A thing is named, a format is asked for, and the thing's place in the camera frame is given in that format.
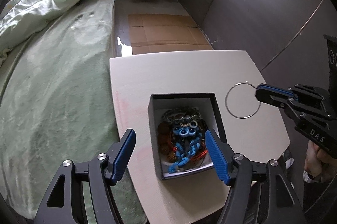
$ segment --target bolt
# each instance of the bolt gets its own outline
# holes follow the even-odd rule
[[[70,164],[71,164],[70,159],[67,159],[67,160],[63,161],[63,163],[62,163],[62,165],[65,166],[65,167],[69,166]]]
[[[243,155],[242,155],[242,154],[235,154],[235,155],[234,155],[234,158],[235,158],[236,160],[243,160]]]
[[[270,163],[271,166],[277,166],[277,165],[278,165],[277,160],[274,160],[274,159],[271,159],[271,160],[269,161],[269,163]]]
[[[98,154],[97,158],[98,158],[99,160],[104,160],[104,159],[107,158],[107,154],[100,153],[100,154]]]

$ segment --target person's hand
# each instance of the person's hand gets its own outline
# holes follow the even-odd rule
[[[337,159],[329,156],[325,151],[309,140],[304,169],[316,177],[322,174],[321,180],[328,180],[336,174]]]

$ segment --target bed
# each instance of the bed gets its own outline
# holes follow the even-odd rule
[[[114,0],[85,0],[48,22],[0,67],[0,192],[33,219],[63,160],[91,160],[118,142],[109,58]],[[112,187],[125,223],[146,216],[128,172]],[[84,185],[88,223],[96,223]]]

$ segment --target blue gripper pad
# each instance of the blue gripper pad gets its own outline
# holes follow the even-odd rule
[[[114,184],[116,184],[119,180],[122,179],[127,164],[129,163],[131,154],[134,151],[135,145],[136,145],[136,133],[135,131],[131,130],[126,140],[124,141],[122,147],[120,148],[119,153],[112,165],[113,174],[111,180]]]
[[[209,130],[207,130],[205,133],[205,144],[208,153],[210,154],[213,161],[213,165],[218,175],[218,178],[228,186],[230,184],[228,163]]]

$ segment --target floor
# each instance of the floor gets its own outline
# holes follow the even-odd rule
[[[128,16],[135,13],[189,15],[176,0],[116,0],[115,42],[117,57],[132,55]]]

